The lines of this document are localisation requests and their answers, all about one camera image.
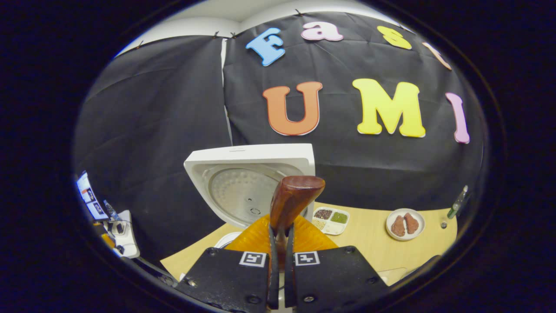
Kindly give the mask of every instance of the white device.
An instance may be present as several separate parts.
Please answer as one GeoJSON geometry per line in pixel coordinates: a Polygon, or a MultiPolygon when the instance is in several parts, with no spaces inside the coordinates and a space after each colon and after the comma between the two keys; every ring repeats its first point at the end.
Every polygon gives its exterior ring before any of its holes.
{"type": "MultiPolygon", "coordinates": [[[[193,184],[218,217],[247,228],[270,213],[280,180],[315,175],[311,144],[230,146],[193,151],[183,163],[193,184]]],[[[301,215],[311,221],[314,203],[301,215]]]]}

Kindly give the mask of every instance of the meat slice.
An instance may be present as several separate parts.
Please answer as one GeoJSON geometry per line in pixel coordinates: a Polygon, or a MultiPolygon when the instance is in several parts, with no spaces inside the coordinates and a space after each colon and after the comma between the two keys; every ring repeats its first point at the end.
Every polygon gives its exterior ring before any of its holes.
{"type": "Polygon", "coordinates": [[[411,216],[411,214],[406,213],[404,215],[405,218],[405,224],[407,224],[408,226],[408,234],[412,234],[414,233],[417,228],[419,228],[419,222],[417,222],[417,220],[415,218],[413,218],[413,216],[411,216]]]}
{"type": "Polygon", "coordinates": [[[391,230],[392,233],[394,233],[396,236],[402,237],[403,235],[405,235],[404,218],[401,217],[401,215],[398,215],[396,217],[394,224],[392,224],[391,230]]]}

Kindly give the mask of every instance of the computer screen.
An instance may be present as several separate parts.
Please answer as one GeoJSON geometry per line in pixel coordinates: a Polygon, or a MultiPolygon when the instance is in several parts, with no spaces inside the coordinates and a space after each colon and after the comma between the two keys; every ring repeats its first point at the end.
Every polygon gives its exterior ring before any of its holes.
{"type": "Polygon", "coordinates": [[[91,212],[95,220],[99,221],[110,218],[102,208],[101,202],[97,199],[95,193],[93,192],[93,188],[89,183],[87,172],[83,172],[81,177],[77,180],[77,189],[79,190],[80,196],[85,202],[87,209],[89,209],[89,212],[91,212]]]}

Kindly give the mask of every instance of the seeds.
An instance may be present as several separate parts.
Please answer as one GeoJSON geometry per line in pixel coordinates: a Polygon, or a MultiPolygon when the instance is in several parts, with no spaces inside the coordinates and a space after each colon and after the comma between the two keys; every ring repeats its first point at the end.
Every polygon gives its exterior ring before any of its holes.
{"type": "Polygon", "coordinates": [[[319,221],[318,219],[315,219],[315,218],[312,220],[312,223],[313,223],[313,225],[315,225],[316,228],[318,228],[318,229],[322,229],[322,228],[324,227],[324,224],[326,224],[326,222],[319,221]]]}
{"type": "Polygon", "coordinates": [[[315,213],[315,217],[322,218],[322,219],[328,219],[330,217],[330,214],[332,214],[332,210],[322,209],[322,210],[318,210],[315,213]]]}
{"type": "Polygon", "coordinates": [[[334,213],[334,215],[332,216],[331,221],[333,222],[337,222],[337,223],[342,223],[345,224],[348,220],[348,216],[342,213],[334,213]]]}

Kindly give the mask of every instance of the wooden spatula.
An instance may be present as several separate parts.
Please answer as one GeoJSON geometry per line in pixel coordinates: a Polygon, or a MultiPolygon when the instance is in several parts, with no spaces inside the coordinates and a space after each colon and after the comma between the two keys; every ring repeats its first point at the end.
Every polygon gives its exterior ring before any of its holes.
{"type": "Polygon", "coordinates": [[[316,176],[287,176],[274,190],[270,203],[270,227],[276,238],[280,268],[286,257],[286,230],[295,218],[324,190],[325,182],[316,176]]]}

